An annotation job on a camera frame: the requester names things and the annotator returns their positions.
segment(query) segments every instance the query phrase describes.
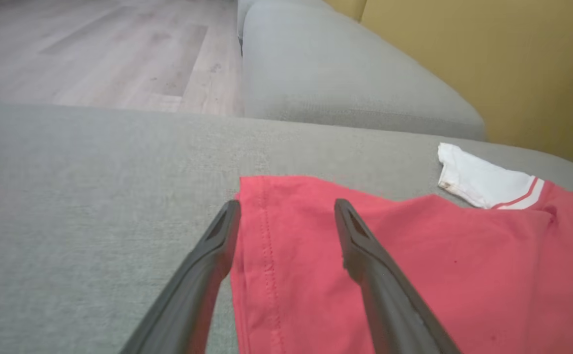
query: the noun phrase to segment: clothing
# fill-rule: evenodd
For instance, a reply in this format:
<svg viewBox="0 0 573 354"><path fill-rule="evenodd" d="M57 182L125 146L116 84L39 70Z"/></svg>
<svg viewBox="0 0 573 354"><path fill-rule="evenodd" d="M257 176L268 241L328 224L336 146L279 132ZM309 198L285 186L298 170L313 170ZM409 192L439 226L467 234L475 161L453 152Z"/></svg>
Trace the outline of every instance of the clothing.
<svg viewBox="0 0 573 354"><path fill-rule="evenodd" d="M542 184L524 210L483 210L435 195L392 202L313 177L243 177L232 266L240 352L374 352L342 267L333 206L344 198L462 352L573 353L573 192Z"/></svg>
<svg viewBox="0 0 573 354"><path fill-rule="evenodd" d="M444 165L438 185L475 207L525 209L538 202L544 188L538 177L505 170L452 144L440 143L437 156Z"/></svg>

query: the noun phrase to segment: stitching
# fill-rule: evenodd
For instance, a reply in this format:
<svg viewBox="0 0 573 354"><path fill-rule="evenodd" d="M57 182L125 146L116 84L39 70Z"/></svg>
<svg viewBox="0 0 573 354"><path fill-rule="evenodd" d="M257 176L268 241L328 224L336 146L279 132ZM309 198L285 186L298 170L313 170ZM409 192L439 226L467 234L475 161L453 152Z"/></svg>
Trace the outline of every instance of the stitching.
<svg viewBox="0 0 573 354"><path fill-rule="evenodd" d="M271 244L271 234L269 232L269 212L267 211L267 196L265 189L264 177L261 177L262 191L260 195L260 207L264 212L262 238L265 240L262 246L262 254L265 260L265 286L267 291L267 296L271 300L271 311L273 312L274 323L273 326L277 330L277 340L279 341L280 352L285 353L284 350L284 338L282 338L282 322L280 321L279 306L278 306L278 296L277 296L277 286L275 285L275 265L273 264L273 246Z"/></svg>

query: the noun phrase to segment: red fabric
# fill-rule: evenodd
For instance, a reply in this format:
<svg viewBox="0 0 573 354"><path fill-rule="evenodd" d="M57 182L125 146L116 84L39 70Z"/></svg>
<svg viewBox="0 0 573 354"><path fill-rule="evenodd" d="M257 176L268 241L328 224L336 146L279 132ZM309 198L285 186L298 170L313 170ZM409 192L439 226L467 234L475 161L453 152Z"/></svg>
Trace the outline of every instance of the red fabric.
<svg viewBox="0 0 573 354"><path fill-rule="evenodd" d="M526 210L392 202L311 177L241 179L232 291L242 354L373 353L342 267L348 199L465 354L573 353L573 192Z"/></svg>

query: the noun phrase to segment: red cloth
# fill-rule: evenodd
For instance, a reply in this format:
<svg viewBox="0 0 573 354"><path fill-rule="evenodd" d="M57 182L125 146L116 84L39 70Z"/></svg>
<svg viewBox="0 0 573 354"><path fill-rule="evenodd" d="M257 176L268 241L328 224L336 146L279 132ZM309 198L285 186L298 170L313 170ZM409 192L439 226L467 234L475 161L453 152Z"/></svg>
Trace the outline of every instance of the red cloth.
<svg viewBox="0 0 573 354"><path fill-rule="evenodd" d="M392 202L311 177L241 179L232 291L242 354L373 353L342 267L348 199L465 354L573 353L573 192L525 210Z"/></svg>

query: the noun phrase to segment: gray couch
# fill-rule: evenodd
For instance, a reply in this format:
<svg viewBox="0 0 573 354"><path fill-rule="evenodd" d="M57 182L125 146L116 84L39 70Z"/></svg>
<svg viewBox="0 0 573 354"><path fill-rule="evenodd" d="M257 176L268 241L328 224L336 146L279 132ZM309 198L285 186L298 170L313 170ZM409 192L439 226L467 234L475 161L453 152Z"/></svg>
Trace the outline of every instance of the gray couch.
<svg viewBox="0 0 573 354"><path fill-rule="evenodd" d="M0 106L0 353L115 353L244 175L311 175L392 200L435 193L437 144L573 190L573 164L432 135ZM236 353L229 280L208 352Z"/></svg>
<svg viewBox="0 0 573 354"><path fill-rule="evenodd" d="M455 90L322 0L242 0L245 116L482 141Z"/></svg>

